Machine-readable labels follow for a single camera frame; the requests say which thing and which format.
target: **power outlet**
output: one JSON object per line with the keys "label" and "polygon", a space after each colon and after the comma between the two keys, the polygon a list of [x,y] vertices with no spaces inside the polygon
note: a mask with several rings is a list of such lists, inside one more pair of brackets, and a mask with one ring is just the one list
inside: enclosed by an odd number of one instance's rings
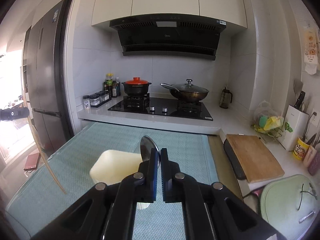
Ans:
{"label": "power outlet", "polygon": [[316,112],[317,115],[316,116],[312,116],[310,122],[315,126],[318,127],[319,121],[320,121],[320,111],[316,110],[316,109],[312,109],[312,112]]}

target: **refrigerator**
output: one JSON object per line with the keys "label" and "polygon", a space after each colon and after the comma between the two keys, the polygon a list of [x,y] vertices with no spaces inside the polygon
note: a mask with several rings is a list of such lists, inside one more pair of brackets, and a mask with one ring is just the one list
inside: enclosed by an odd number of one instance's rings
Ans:
{"label": "refrigerator", "polygon": [[49,10],[30,30],[27,48],[27,83],[34,126],[43,151],[50,156],[73,135],[64,107],[63,48],[60,34],[64,2]]}

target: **orange lid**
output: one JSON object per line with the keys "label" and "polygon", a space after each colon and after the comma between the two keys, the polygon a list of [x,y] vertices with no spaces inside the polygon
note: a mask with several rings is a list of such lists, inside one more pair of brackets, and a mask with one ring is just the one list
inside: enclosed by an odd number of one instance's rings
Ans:
{"label": "orange lid", "polygon": [[142,80],[139,77],[134,77],[133,80],[126,81],[125,83],[130,85],[143,85],[148,84],[148,81]]}

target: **silver rivet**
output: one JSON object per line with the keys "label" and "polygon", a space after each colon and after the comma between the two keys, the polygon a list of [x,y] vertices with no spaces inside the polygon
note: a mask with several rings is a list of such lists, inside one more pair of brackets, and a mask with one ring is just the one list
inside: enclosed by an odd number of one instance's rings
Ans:
{"label": "silver rivet", "polygon": [[106,184],[99,182],[96,184],[96,190],[104,190],[106,188]]}
{"label": "silver rivet", "polygon": [[223,185],[222,185],[222,183],[220,183],[220,182],[215,182],[215,183],[213,184],[213,188],[220,190],[220,189],[223,188]]}
{"label": "silver rivet", "polygon": [[184,178],[184,174],[182,172],[178,172],[175,174],[176,179],[183,179]]}
{"label": "silver rivet", "polygon": [[142,178],[143,178],[143,173],[141,173],[141,172],[136,172],[136,173],[133,175],[133,177],[134,177],[135,179],[142,179]]}

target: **wok handle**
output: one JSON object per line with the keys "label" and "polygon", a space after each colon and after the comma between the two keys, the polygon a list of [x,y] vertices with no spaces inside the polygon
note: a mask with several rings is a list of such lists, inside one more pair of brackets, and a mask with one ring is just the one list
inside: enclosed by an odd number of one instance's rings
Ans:
{"label": "wok handle", "polygon": [[180,92],[180,90],[179,89],[177,89],[177,88],[175,88],[175,87],[173,87],[173,86],[171,86],[171,85],[168,85],[168,84],[166,84],[166,83],[160,83],[160,85],[162,86],[162,87],[164,87],[164,88],[167,88],[167,89],[173,89],[173,90],[177,90],[178,92]]}

